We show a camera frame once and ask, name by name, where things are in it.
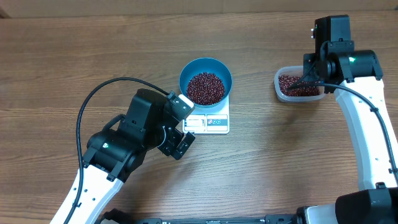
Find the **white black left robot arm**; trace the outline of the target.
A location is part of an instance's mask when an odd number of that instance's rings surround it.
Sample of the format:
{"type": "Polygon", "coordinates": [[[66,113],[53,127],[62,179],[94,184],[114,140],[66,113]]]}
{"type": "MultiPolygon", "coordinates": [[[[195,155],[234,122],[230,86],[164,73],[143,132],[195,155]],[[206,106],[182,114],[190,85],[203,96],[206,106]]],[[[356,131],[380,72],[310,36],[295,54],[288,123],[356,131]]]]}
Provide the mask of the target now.
{"type": "Polygon", "coordinates": [[[51,222],[95,223],[151,149],[181,159],[195,137],[181,133],[177,125],[193,109],[184,95],[139,89],[126,114],[117,115],[90,137],[83,167],[51,222]]]}

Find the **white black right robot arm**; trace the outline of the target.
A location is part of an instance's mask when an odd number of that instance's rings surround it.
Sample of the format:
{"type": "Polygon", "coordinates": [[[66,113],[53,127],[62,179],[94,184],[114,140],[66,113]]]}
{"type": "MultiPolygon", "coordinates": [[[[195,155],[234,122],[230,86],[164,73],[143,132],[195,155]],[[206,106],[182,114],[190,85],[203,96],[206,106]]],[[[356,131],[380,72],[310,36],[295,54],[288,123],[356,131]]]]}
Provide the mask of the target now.
{"type": "Polygon", "coordinates": [[[397,138],[372,50],[355,50],[347,15],[315,20],[315,52],[303,58],[304,86],[332,93],[345,116],[358,168],[358,192],[299,209],[302,223],[397,223],[397,138]]]}

